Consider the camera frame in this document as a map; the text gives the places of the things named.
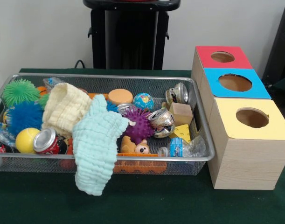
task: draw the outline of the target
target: plastic water bottle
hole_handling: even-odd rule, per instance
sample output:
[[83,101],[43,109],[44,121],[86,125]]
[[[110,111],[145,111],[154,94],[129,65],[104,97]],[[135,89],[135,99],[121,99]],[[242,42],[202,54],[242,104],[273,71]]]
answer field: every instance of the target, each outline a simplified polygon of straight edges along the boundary
[[160,157],[203,157],[205,154],[205,141],[200,135],[189,143],[181,138],[171,139],[167,147],[158,150]]

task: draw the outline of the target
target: black cable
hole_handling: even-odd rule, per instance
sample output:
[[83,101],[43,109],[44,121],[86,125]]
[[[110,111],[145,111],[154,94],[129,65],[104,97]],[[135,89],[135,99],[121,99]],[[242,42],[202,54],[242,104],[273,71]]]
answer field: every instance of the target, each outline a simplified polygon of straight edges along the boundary
[[78,60],[78,61],[76,62],[74,69],[76,69],[76,68],[77,68],[77,66],[78,66],[79,62],[81,63],[82,67],[85,69],[85,65],[84,65],[84,63],[83,63],[83,61],[82,61],[82,60]]

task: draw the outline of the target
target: small globe ball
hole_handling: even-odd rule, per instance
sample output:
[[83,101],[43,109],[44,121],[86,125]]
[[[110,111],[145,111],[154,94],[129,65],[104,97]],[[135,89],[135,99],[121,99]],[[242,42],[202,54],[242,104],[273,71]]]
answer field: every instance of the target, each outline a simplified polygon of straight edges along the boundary
[[140,109],[143,109],[143,110],[144,109],[148,109],[149,111],[152,111],[153,107],[154,107],[154,101],[153,101],[152,96],[147,94],[147,93],[145,93],[145,92],[137,94],[134,97],[133,104],[137,108],[140,108]]

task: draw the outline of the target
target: washcloth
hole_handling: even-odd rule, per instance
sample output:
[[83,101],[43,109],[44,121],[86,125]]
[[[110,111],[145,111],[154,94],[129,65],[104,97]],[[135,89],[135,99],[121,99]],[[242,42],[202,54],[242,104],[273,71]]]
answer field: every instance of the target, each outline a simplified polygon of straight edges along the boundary
[[74,125],[87,113],[90,97],[68,83],[57,84],[49,95],[43,114],[43,128],[52,127],[65,138],[72,136]]
[[100,196],[117,161],[117,138],[129,120],[107,111],[103,95],[94,97],[85,117],[73,128],[76,186],[89,195]]

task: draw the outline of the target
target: red lid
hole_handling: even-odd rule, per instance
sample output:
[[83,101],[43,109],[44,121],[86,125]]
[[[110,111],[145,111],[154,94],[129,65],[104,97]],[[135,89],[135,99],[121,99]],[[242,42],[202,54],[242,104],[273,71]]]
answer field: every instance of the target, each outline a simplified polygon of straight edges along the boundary
[[240,47],[196,46],[203,68],[253,69]]

